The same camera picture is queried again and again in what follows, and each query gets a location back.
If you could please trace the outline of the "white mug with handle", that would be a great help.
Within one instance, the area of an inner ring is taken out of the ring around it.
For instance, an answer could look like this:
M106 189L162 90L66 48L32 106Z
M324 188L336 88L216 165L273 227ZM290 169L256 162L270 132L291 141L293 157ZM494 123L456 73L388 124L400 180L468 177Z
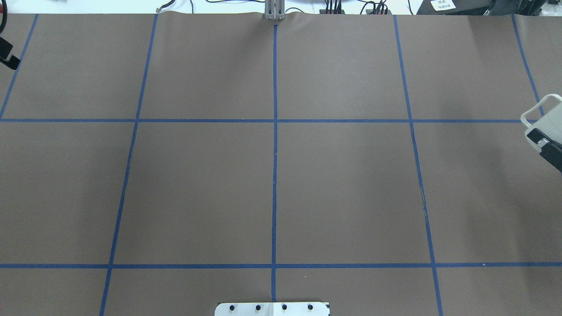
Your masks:
M528 120L527 116L539 112L538 120ZM526 127L525 136L537 152L548 142L562 141L562 98L558 94L544 96L536 105L522 113L521 123Z

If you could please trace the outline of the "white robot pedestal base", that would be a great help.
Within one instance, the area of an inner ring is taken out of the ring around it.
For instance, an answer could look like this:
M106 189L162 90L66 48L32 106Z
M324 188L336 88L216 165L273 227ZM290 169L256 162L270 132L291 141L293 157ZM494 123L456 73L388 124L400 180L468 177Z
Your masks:
M215 316L329 316L328 302L231 302L220 303Z

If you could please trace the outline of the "black box with label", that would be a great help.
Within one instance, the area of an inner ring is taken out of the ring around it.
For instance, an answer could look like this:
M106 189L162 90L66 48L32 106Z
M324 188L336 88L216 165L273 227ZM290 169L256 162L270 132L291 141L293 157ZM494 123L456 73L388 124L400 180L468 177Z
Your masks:
M494 0L424 0L416 15L484 15Z

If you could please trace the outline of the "aluminium frame post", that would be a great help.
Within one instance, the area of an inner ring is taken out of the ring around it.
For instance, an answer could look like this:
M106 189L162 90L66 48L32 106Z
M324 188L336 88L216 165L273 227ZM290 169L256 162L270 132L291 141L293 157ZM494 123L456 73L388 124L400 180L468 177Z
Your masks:
M285 20L285 0L264 0L263 3L266 21Z

